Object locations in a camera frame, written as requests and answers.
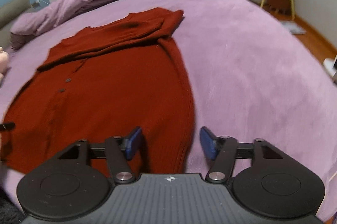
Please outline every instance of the bed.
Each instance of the bed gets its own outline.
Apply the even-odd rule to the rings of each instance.
[[[320,63],[278,21],[247,0],[113,0],[97,8],[100,5],[103,1],[95,7],[87,5],[85,13],[61,20],[58,26],[54,23],[12,56],[11,70],[0,89],[1,113],[62,39],[131,12],[158,6],[182,9],[184,19],[173,38],[195,103],[193,143],[185,171],[207,173],[209,163],[199,143],[202,126],[240,142],[264,138],[320,176],[326,195],[317,216],[323,221],[333,216],[337,210],[337,89]],[[234,173],[248,166],[249,162],[238,161]],[[5,166],[1,174],[2,186],[18,204],[15,189],[23,174]]]

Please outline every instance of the red cardigan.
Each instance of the red cardigan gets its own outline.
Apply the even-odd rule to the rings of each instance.
[[[183,12],[155,8],[105,26],[84,28],[49,56],[10,106],[2,159],[28,173],[69,144],[103,142],[141,126],[146,145],[130,162],[136,173],[182,172],[194,107],[171,34]],[[103,160],[92,166],[107,174]]]

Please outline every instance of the beige headboard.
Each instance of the beige headboard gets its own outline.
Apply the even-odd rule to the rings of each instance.
[[[15,19],[24,12],[35,12],[29,0],[12,0],[0,7],[0,47],[7,48],[9,46],[10,29]]]

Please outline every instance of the wooden baseboard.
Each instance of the wooden baseboard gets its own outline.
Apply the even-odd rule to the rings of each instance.
[[[337,55],[337,48],[334,47],[319,31],[317,31],[314,27],[312,27],[309,23],[307,23],[304,19],[302,19],[300,16],[295,16],[295,22],[305,28],[310,29],[319,39],[320,41],[332,52],[335,52],[335,55]]]

